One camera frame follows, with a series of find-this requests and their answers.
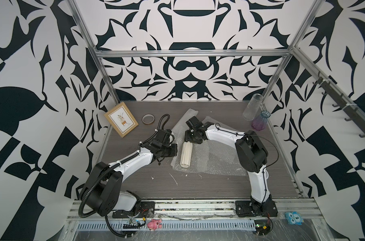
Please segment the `purple blue glass vase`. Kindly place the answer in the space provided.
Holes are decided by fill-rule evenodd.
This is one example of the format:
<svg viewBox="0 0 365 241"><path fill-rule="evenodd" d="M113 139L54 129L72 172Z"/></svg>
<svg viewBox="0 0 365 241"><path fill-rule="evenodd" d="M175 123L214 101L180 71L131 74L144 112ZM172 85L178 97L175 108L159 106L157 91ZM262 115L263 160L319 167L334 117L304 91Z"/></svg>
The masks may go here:
<svg viewBox="0 0 365 241"><path fill-rule="evenodd" d="M261 131L266 128L271 113L267 110L262 110L261 113L254 118L251 127L256 131Z"/></svg>

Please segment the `bubble wrap around white vase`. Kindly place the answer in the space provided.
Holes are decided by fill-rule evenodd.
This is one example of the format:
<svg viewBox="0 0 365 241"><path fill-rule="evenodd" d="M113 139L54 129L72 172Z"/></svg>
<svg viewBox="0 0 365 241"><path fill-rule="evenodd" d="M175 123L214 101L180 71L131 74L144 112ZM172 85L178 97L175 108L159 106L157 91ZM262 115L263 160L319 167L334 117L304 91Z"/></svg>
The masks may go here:
<svg viewBox="0 0 365 241"><path fill-rule="evenodd" d="M175 171L186 173L205 173L209 168L209 145L207 142L202 144L189 144L192 147L190 162L186 162L187 167L181 166L181 156L186 153L185 142L178 144L177 156L173 157L170 165Z"/></svg>

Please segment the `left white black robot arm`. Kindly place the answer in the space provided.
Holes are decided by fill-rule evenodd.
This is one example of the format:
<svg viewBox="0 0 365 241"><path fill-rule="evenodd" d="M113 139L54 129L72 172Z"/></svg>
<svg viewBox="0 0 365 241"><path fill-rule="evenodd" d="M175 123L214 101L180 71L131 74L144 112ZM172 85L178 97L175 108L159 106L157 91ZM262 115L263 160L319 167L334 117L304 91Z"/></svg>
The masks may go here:
<svg viewBox="0 0 365 241"><path fill-rule="evenodd" d="M95 213L108 215L119 202L122 183L130 175L154 161L177 155L177 144L170 129L158 130L154 137L141 143L138 150L124 159L106 164L98 163L91 171L80 192L79 217Z"/></svg>

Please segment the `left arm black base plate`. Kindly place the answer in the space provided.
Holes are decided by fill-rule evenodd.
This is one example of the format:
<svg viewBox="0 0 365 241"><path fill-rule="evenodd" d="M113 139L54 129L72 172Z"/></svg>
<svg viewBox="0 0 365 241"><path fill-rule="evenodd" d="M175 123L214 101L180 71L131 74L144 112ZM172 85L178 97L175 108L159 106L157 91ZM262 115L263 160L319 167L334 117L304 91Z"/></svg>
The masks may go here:
<svg viewBox="0 0 365 241"><path fill-rule="evenodd" d="M142 201L135 204L130 211L117 210L113 212L112 218L114 219L129 219L129 218L152 218L154 217L155 202L154 201Z"/></svg>

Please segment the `clear glass vase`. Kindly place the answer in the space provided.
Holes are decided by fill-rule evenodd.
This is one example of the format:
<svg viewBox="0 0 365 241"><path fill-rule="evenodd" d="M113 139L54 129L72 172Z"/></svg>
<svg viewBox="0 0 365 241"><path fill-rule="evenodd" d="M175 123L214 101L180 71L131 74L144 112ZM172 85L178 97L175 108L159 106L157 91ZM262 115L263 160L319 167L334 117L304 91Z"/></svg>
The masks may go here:
<svg viewBox="0 0 365 241"><path fill-rule="evenodd" d="M256 93L252 96L251 100L249 101L246 109L244 110L242 117L245 120L253 120L255 118L256 113L260 109L260 106L263 101L263 96L259 93Z"/></svg>

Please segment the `bubble wrap sheet around vase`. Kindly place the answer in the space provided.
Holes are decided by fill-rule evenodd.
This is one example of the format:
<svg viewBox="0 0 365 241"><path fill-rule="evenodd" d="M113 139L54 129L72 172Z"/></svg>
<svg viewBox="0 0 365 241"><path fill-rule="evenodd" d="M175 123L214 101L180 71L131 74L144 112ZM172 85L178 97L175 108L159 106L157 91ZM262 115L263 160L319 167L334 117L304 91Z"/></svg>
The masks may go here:
<svg viewBox="0 0 365 241"><path fill-rule="evenodd" d="M234 135L234 136L244 136L245 135L244 132L230 129L228 126L222 126L220 122L216 121L215 119L213 119L209 116L205 117L202 122L204 124L211 123L210 126L207 128L207 131L216 130L216 131L229 133L230 135Z"/></svg>

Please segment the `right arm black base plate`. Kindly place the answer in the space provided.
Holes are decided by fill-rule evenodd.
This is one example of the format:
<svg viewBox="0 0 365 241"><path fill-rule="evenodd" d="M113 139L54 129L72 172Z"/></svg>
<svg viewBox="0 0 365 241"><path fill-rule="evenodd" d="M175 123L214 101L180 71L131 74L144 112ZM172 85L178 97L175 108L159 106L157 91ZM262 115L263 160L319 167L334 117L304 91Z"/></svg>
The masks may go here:
<svg viewBox="0 0 365 241"><path fill-rule="evenodd" d="M245 217L277 217L278 209L270 198L264 203L252 199L251 201L235 201L235 213L240 218Z"/></svg>

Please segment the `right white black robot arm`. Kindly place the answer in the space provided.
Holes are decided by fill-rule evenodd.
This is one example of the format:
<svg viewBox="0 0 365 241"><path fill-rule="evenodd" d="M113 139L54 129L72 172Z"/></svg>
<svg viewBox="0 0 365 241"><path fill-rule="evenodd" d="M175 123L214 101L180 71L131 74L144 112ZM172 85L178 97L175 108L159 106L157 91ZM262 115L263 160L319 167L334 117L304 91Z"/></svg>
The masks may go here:
<svg viewBox="0 0 365 241"><path fill-rule="evenodd" d="M202 144L206 140L220 142L236 150L239 163L250 179L252 203L263 206L271 201L266 174L268 151L255 132L234 132L212 122L202 123L196 116L188 119L186 125L189 129L185 132L180 158L183 168L190 166L193 144Z"/></svg>

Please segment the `iridescent bubble wrap bundle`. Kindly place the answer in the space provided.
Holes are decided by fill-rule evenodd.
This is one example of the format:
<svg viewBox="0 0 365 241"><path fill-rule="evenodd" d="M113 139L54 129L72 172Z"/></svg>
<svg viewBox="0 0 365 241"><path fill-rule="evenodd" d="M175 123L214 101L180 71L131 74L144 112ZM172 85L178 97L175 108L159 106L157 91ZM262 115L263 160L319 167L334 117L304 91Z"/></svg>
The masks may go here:
<svg viewBox="0 0 365 241"><path fill-rule="evenodd" d="M247 176L237 155L235 141L222 143L207 140L202 143L199 172L226 176Z"/></svg>

